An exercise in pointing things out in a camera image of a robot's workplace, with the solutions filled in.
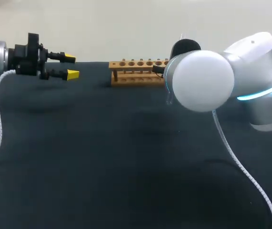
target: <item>black tablecloth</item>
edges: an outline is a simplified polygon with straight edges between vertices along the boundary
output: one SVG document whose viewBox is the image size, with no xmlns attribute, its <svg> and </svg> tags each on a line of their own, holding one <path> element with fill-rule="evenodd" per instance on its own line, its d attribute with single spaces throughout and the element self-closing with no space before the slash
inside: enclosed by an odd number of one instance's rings
<svg viewBox="0 0 272 229">
<path fill-rule="evenodd" d="M 167 105 L 163 88 L 111 88 L 107 63 L 73 69 L 77 81 L 0 85 L 0 229 L 272 228 L 211 113 Z M 252 129 L 236 100 L 218 114 L 272 199 L 272 132 Z"/>
</svg>

